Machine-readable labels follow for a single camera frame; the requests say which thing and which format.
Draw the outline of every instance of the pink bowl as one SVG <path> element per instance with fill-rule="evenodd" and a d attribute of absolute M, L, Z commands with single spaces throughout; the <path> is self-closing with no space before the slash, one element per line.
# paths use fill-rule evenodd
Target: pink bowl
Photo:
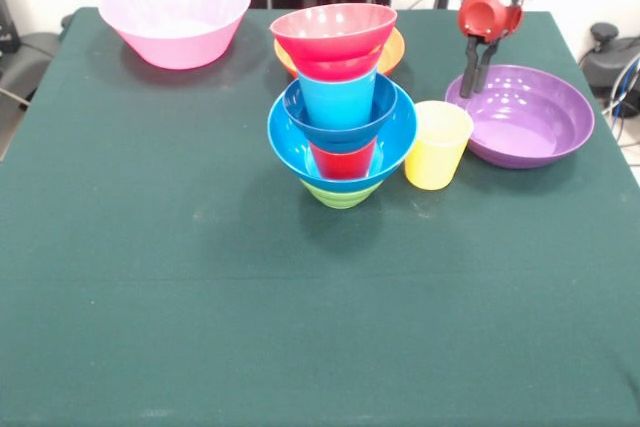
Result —
<path fill-rule="evenodd" d="M 192 69 L 225 53 L 251 0 L 102 0 L 103 20 L 152 65 Z"/>
<path fill-rule="evenodd" d="M 346 81 L 376 67 L 398 13 L 378 4 L 329 4 L 296 10 L 269 27 L 302 74 Z"/>

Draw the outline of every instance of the red cup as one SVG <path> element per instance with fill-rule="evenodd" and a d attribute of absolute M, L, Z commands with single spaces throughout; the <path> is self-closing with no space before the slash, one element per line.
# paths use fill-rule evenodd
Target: red cup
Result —
<path fill-rule="evenodd" d="M 377 138 L 374 137 L 367 145 L 353 152 L 327 152 L 311 142 L 309 146 L 322 177 L 333 180 L 359 179 L 369 171 Z"/>

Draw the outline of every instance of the stacked bowls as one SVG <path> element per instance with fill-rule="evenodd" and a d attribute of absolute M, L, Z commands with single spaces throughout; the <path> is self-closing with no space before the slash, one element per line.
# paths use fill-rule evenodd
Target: stacked bowls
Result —
<path fill-rule="evenodd" d="M 270 26 L 298 78 L 271 109 L 269 140 L 327 206 L 365 200 L 415 140 L 413 102 L 378 73 L 396 18 L 383 5 L 329 4 L 293 11 Z"/>

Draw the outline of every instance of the table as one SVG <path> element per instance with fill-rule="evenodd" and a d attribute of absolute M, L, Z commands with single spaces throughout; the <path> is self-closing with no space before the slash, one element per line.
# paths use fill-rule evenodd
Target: table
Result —
<path fill-rule="evenodd" d="M 640 191 L 601 116 L 552 166 L 328 209 L 267 140 L 281 14 L 167 72 L 77 12 L 0 166 L 0 424 L 638 425 Z M 393 79 L 442 98 L 455 13 L 397 26 Z M 494 63 L 592 99 L 548 13 Z"/>

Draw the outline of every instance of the plastic cup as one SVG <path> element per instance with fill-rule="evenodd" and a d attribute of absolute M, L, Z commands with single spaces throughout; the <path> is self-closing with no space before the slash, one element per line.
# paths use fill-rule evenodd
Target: plastic cup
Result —
<path fill-rule="evenodd" d="M 355 129 L 369 123 L 377 68 L 357 79 L 324 82 L 298 75 L 309 122 L 322 129 Z"/>
<path fill-rule="evenodd" d="M 377 136 L 367 145 L 353 152 L 334 153 L 309 142 L 318 172 L 325 179 L 349 180 L 366 177 L 373 159 Z"/>
<path fill-rule="evenodd" d="M 418 135 L 405 159 L 405 176 L 423 190 L 443 189 L 453 179 L 473 132 L 471 116 L 448 102 L 416 104 Z"/>

